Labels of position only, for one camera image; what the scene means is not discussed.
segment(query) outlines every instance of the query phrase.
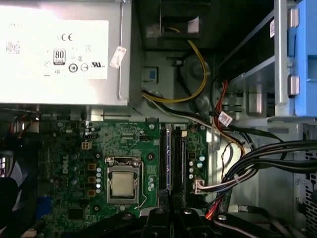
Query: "power supply label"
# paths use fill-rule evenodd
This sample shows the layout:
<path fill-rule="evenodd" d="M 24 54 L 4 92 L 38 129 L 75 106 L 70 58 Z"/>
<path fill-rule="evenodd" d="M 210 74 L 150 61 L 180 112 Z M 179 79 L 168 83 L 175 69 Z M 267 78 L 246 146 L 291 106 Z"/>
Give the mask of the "power supply label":
<path fill-rule="evenodd" d="M 7 78 L 107 79 L 105 20 L 1 21 L 0 62 Z"/>

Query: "circuit board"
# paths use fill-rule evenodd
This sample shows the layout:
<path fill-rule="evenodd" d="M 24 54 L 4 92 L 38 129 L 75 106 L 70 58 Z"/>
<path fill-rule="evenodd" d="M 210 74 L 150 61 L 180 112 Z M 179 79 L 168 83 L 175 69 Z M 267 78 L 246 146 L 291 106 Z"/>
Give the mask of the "circuit board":
<path fill-rule="evenodd" d="M 207 181 L 207 133 L 204 126 L 187 125 L 186 152 L 188 178 L 200 176 Z"/>
<path fill-rule="evenodd" d="M 47 237 L 156 206 L 158 123 L 55 121 L 49 131 L 39 163 L 51 182 Z"/>

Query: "power supply unit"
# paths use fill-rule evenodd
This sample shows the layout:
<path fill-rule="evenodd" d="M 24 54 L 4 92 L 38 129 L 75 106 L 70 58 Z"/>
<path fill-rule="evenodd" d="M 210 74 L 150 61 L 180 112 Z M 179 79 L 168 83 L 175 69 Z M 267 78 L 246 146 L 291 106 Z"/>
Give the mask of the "power supply unit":
<path fill-rule="evenodd" d="M 0 103 L 128 106 L 141 98 L 141 79 L 131 81 L 141 62 L 131 59 L 131 1 L 1 1 L 0 16 Z"/>

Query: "blue drive bay latch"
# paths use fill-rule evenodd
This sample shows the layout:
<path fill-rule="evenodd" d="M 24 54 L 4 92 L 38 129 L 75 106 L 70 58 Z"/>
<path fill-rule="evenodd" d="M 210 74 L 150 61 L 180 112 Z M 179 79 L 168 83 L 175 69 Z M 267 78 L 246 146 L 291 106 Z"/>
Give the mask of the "blue drive bay latch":
<path fill-rule="evenodd" d="M 288 53 L 294 57 L 294 75 L 299 77 L 295 113 L 317 117 L 317 0 L 303 0 L 296 8 L 299 25 L 290 28 L 288 35 Z"/>

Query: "cable clip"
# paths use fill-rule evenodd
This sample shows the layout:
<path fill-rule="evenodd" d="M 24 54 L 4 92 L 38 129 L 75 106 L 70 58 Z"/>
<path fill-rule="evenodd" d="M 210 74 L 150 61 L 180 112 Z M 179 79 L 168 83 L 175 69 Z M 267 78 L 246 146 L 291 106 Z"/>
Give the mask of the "cable clip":
<path fill-rule="evenodd" d="M 246 149 L 252 148 L 253 145 L 254 145 L 254 143 L 244 143 L 243 144 L 244 148 L 246 148 Z"/>
<path fill-rule="evenodd" d="M 237 174 L 235 174 L 233 176 L 234 180 L 237 182 L 237 184 L 240 184 L 240 181 L 239 181 L 239 176 Z"/>

